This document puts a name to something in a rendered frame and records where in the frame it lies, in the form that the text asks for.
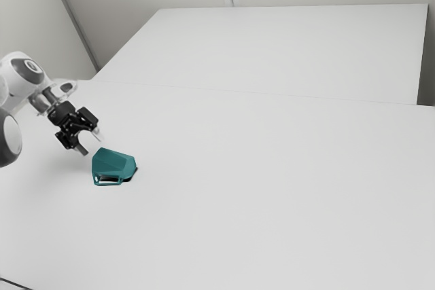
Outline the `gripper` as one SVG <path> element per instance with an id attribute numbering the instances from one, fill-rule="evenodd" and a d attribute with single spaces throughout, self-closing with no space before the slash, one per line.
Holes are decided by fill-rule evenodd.
<path id="1" fill-rule="evenodd" d="M 77 136 L 82 130 L 91 132 L 98 141 L 103 140 L 99 119 L 86 107 L 76 110 L 70 101 L 63 101 L 49 110 L 47 118 L 58 128 L 55 136 L 65 149 L 75 150 L 83 156 L 88 155 L 88 150 Z"/>

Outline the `teal faceted mug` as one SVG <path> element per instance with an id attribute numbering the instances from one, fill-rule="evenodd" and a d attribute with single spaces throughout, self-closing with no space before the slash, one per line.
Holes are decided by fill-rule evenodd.
<path id="1" fill-rule="evenodd" d="M 96 186 L 122 185 L 129 182 L 138 167 L 133 156 L 104 147 L 92 157 L 92 180 Z"/>

